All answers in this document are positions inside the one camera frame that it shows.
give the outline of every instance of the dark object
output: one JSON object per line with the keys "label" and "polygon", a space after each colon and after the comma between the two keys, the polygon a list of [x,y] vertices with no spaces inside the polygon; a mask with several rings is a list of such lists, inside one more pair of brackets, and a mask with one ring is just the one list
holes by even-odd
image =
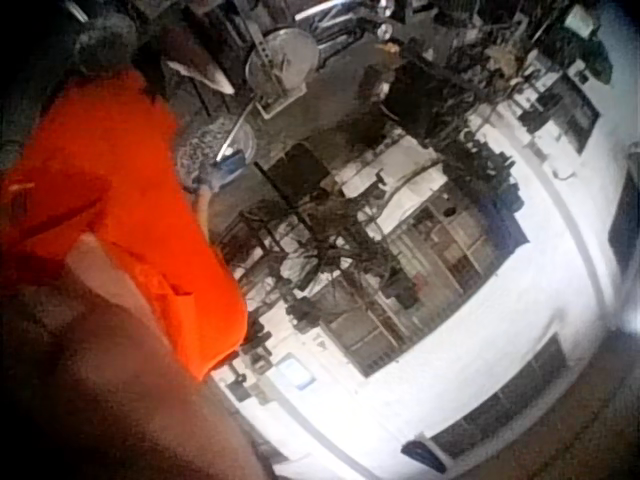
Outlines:
{"label": "dark object", "polygon": [[329,170],[309,148],[297,143],[269,168],[268,173],[284,199],[296,204],[317,190]]}
{"label": "dark object", "polygon": [[380,287],[380,292],[385,298],[395,298],[405,310],[420,301],[413,280],[399,267],[392,267],[389,278]]}
{"label": "dark object", "polygon": [[410,440],[405,443],[400,453],[438,473],[447,471],[447,466],[433,453],[433,450],[419,440]]}
{"label": "dark object", "polygon": [[423,147],[437,148],[451,141],[464,129],[467,113],[479,101],[492,103],[495,95],[470,77],[427,60],[416,39],[402,45],[400,53],[408,61],[396,70],[383,105]]}
{"label": "dark object", "polygon": [[531,107],[518,117],[527,131],[533,134],[553,120],[573,148],[582,154],[600,112],[576,82],[567,74],[560,75],[538,96],[536,103],[542,110]]}
{"label": "dark object", "polygon": [[286,311],[293,317],[296,331],[302,334],[320,325],[321,317],[318,308],[308,297],[302,297],[290,303]]}
{"label": "dark object", "polygon": [[238,377],[226,385],[229,393],[231,393],[233,398],[235,398],[239,403],[251,398],[251,393],[247,390],[247,387],[244,386],[244,382],[242,380],[242,378]]}
{"label": "dark object", "polygon": [[618,200],[616,215],[609,229],[609,245],[622,274],[626,273],[640,238],[640,191],[627,174]]}

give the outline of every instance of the orange vest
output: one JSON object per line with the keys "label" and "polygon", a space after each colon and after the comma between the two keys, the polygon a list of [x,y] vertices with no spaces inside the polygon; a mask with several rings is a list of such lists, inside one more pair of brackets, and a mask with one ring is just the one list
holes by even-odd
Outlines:
{"label": "orange vest", "polygon": [[[0,191],[5,211],[21,211],[0,233],[2,280],[54,280],[79,236],[90,232],[200,379],[242,341],[246,306],[178,183],[175,118],[144,87],[130,71],[71,84],[55,101]],[[26,203],[16,205],[24,191]]]}

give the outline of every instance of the machine part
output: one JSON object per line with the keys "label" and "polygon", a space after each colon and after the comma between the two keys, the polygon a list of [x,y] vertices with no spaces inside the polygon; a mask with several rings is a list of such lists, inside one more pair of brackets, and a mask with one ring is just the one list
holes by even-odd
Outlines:
{"label": "machine part", "polygon": [[126,15],[107,13],[83,24],[74,58],[87,75],[110,75],[131,65],[137,46],[133,21]]}
{"label": "machine part", "polygon": [[387,18],[393,13],[393,9],[396,6],[395,0],[378,0],[378,6],[376,7],[379,16]]}
{"label": "machine part", "polygon": [[[314,38],[297,28],[278,30],[267,36],[266,44],[276,75],[285,90],[302,86],[309,74],[318,65],[318,46]],[[247,81],[258,92],[263,89],[264,71],[257,51],[252,52],[246,66]]]}
{"label": "machine part", "polygon": [[318,46],[320,50],[320,64],[318,70],[322,70],[332,58],[338,56],[354,43],[362,38],[361,32],[349,32],[339,34],[331,39],[326,40]]}
{"label": "machine part", "polygon": [[[222,150],[236,123],[238,127],[231,141]],[[180,143],[176,154],[178,176],[184,188],[190,192],[196,191],[201,172],[206,170],[207,164],[215,163],[212,160],[217,158],[220,151],[223,155],[242,151],[246,163],[251,162],[256,151],[256,138],[251,126],[244,120],[238,122],[238,117],[229,114],[222,114],[212,123],[185,135]]]}
{"label": "machine part", "polygon": [[393,35],[393,25],[389,22],[378,22],[368,18],[359,18],[358,26],[372,33],[381,42],[386,42]]}
{"label": "machine part", "polygon": [[319,3],[317,5],[314,5],[311,8],[307,8],[306,10],[296,13],[294,16],[294,19],[296,22],[300,22],[305,18],[313,17],[314,15],[324,12],[325,10],[330,10],[334,7],[337,7],[339,5],[344,5],[346,3],[356,3],[356,2],[354,0],[329,0],[327,2]]}
{"label": "machine part", "polygon": [[264,72],[266,72],[265,80],[270,81],[273,84],[273,87],[281,89],[282,86],[280,84],[280,79],[277,77],[274,71],[276,64],[273,61],[271,51],[269,50],[269,46],[267,45],[265,38],[262,35],[260,27],[251,18],[251,10],[249,9],[249,5],[247,4],[246,0],[234,0],[234,3],[238,8],[240,18],[244,23],[247,31],[249,32],[251,40],[253,40],[253,43],[255,44],[255,50],[251,54],[255,55],[256,61],[261,64]]}
{"label": "machine part", "polygon": [[[273,67],[267,68],[258,49],[245,67],[247,82],[258,95],[258,107],[271,118],[306,92],[305,81],[318,66],[320,51],[315,39],[304,30],[286,28],[270,34],[266,50]],[[277,77],[277,84],[271,79]]]}
{"label": "machine part", "polygon": [[[231,142],[233,142],[233,140],[235,139],[236,134],[238,133],[238,130],[244,124],[244,121],[247,118],[247,115],[253,109],[255,104],[256,104],[256,101],[252,98],[251,101],[247,104],[247,106],[244,107],[244,109],[242,110],[242,113],[240,114],[240,116],[238,116],[237,120],[233,124],[233,127],[229,131],[229,135],[227,136],[226,140],[224,141],[224,143],[220,147],[220,151],[216,155],[216,160],[215,160],[216,163],[219,162],[220,160],[222,160],[222,157],[225,156],[226,151],[229,148],[229,145],[231,145]],[[246,151],[245,152],[245,158],[250,159],[252,156],[253,156],[253,151]]]}

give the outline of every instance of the window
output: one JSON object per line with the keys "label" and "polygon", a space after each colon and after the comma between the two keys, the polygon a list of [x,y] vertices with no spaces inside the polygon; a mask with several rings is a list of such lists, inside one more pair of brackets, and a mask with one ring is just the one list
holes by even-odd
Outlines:
{"label": "window", "polygon": [[456,459],[504,428],[558,378],[567,366],[557,335],[553,335],[511,380],[463,418],[432,437]]}
{"label": "window", "polygon": [[421,299],[413,309],[393,310],[414,337],[441,325],[506,259],[488,233],[485,218],[452,183],[393,232],[389,244]]}
{"label": "window", "polygon": [[480,212],[446,183],[388,237],[420,301],[405,309],[379,294],[368,310],[349,309],[356,301],[338,277],[313,297],[323,311],[336,301],[348,311],[323,318],[327,335],[364,376],[375,373],[446,321],[502,264],[507,255],[488,232]]}

